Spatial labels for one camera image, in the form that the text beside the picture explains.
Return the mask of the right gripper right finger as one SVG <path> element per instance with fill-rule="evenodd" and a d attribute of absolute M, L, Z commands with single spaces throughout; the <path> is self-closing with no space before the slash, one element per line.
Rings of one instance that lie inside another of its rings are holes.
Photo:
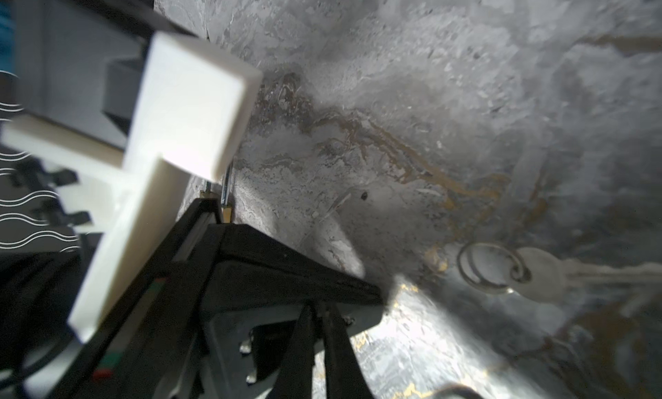
<path fill-rule="evenodd" d="M 361 372 L 347 325 L 334 304 L 317 304 L 325 350 L 327 398 L 373 399 Z"/>

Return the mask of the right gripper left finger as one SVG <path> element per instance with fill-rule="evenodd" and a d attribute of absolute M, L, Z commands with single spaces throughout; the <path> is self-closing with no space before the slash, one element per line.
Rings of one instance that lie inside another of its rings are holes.
<path fill-rule="evenodd" d="M 278 377 L 268 398 L 311 399 L 316 340 L 315 311 L 310 304 L 306 304 L 296 322 Z"/>

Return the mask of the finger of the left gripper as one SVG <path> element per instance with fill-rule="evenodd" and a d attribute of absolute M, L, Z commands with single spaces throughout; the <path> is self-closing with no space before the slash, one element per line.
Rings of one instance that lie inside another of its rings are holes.
<path fill-rule="evenodd" d="M 200 327 L 291 326 L 310 306 L 315 318 L 334 307 L 346 327 L 374 327 L 384 302 L 379 288 L 322 266 L 245 224 L 220 224 L 217 203 L 194 200 L 177 222 L 189 232 L 210 224 L 175 276 L 175 323 Z"/>

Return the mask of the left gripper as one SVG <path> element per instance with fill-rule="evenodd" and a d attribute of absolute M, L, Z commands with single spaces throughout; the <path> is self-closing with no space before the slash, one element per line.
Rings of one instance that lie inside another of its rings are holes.
<path fill-rule="evenodd" d="M 229 347 L 212 340 L 212 331 L 175 323 L 175 276 L 185 261 L 156 266 L 150 261 L 122 296 L 95 335 L 84 344 L 67 372 L 50 392 L 52 398 L 171 398 L 167 376 L 186 362 L 195 341 L 203 346 L 208 384 L 222 398 L 256 398 L 270 389 L 272 372 L 250 385 L 253 363 L 241 356 L 248 338 L 241 330 Z M 167 387 L 158 392 L 158 387 Z"/>

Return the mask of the brass padlock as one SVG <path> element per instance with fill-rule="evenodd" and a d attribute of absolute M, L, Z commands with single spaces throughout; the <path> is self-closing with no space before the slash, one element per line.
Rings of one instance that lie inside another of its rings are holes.
<path fill-rule="evenodd" d="M 206 181 L 204 189 L 200 192 L 199 196 L 201 198 L 216 198 L 218 201 L 220 222 L 229 224 L 233 221 L 234 216 L 234 206 L 231 203 L 231 190 L 232 190 L 232 180 L 233 180 L 233 170 L 234 162 L 229 163 L 225 174 L 222 177 L 220 183 L 220 192 L 212 191 L 212 183 Z"/>

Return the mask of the small silver key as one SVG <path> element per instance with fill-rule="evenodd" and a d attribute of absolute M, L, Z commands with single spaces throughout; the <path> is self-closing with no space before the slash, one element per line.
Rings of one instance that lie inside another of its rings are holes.
<path fill-rule="evenodd" d="M 507 277 L 502 284 L 483 276 L 472 251 L 476 247 L 497 250 L 508 261 Z M 573 288 L 598 285 L 660 285 L 661 264 L 615 268 L 584 263 L 578 259 L 559 259 L 535 247 L 509 249 L 494 242 L 469 242 L 456 256 L 461 278 L 475 290 L 488 295 L 516 293 L 533 302 L 558 302 Z"/>

